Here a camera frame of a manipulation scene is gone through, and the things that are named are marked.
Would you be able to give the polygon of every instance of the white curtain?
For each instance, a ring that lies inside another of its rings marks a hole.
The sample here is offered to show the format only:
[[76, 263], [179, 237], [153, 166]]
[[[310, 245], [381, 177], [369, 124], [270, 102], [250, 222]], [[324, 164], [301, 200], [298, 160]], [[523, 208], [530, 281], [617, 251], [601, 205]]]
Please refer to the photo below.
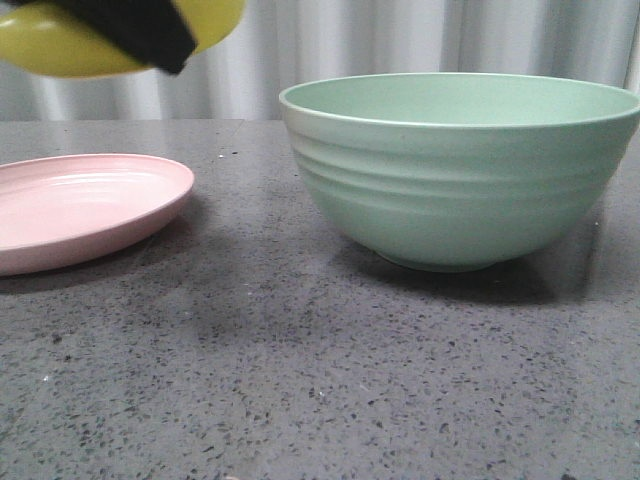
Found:
[[638, 91], [640, 0], [248, 0], [177, 77], [59, 80], [0, 64], [0, 120], [278, 118], [278, 92], [367, 73], [576, 78]]

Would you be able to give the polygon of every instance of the countertop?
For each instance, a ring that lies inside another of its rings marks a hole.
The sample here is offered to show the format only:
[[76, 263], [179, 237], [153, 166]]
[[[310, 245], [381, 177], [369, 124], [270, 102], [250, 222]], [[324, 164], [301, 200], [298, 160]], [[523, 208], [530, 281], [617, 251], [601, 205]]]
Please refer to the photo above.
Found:
[[336, 231], [281, 122], [8, 122], [0, 145], [196, 174], [147, 240], [0, 278], [0, 479], [640, 479], [639, 137], [562, 240], [451, 275]]

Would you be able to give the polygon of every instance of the green bowl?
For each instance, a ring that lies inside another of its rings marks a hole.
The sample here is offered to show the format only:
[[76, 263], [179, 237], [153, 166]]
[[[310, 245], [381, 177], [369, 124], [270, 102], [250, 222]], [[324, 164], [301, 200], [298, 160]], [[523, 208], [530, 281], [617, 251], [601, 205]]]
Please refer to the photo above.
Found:
[[469, 271], [542, 248], [594, 204], [640, 98], [575, 80], [424, 73], [280, 94], [302, 179], [338, 229], [392, 262]]

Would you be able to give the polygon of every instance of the plate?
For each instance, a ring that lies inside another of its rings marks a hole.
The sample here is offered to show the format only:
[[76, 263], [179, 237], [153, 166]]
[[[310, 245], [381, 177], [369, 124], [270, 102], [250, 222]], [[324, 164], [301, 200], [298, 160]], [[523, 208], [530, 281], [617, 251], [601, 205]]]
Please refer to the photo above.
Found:
[[166, 158], [86, 154], [0, 165], [0, 275], [115, 252], [175, 218], [193, 172]]

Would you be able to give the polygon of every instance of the yellow object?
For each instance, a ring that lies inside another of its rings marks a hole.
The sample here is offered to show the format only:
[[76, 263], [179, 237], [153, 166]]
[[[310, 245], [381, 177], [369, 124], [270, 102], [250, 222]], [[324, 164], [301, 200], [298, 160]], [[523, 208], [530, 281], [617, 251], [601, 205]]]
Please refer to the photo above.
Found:
[[[244, 0], [174, 0], [199, 53], [238, 24]], [[100, 77], [151, 68], [56, 4], [40, 0], [0, 16], [0, 60], [31, 73]]]

